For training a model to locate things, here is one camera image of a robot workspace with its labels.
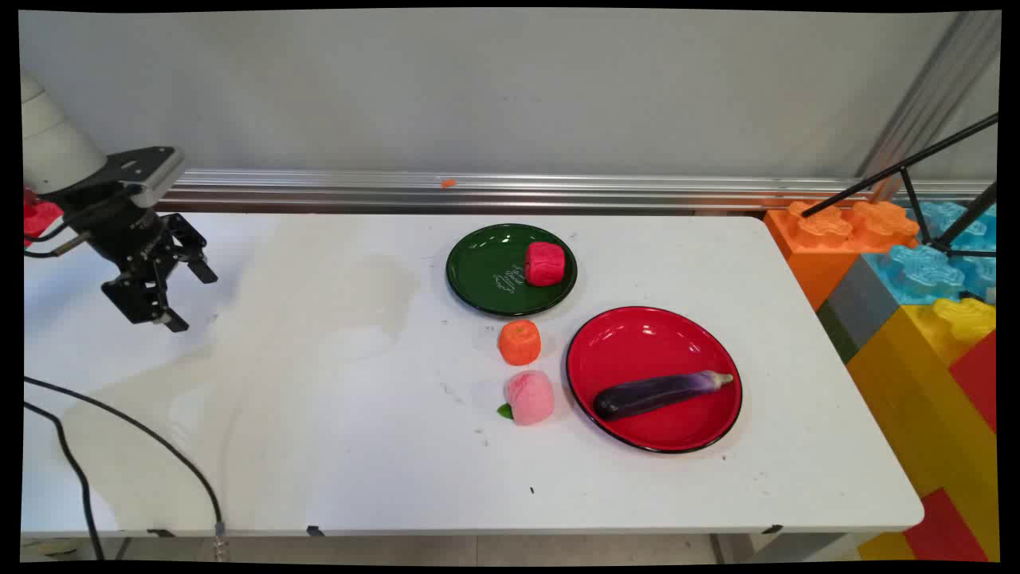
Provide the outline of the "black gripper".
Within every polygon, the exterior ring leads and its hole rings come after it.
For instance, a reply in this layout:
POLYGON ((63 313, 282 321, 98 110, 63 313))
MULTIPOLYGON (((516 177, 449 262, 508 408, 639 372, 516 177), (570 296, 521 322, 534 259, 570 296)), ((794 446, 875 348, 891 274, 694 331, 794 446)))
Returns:
POLYGON ((130 199, 66 200, 70 229, 118 269, 118 276, 101 285, 132 324, 163 324, 185 332, 189 324, 169 305, 167 281, 174 259, 188 265, 203 284, 218 282, 208 265, 207 240, 181 214, 160 218, 155 210, 135 206, 130 199))

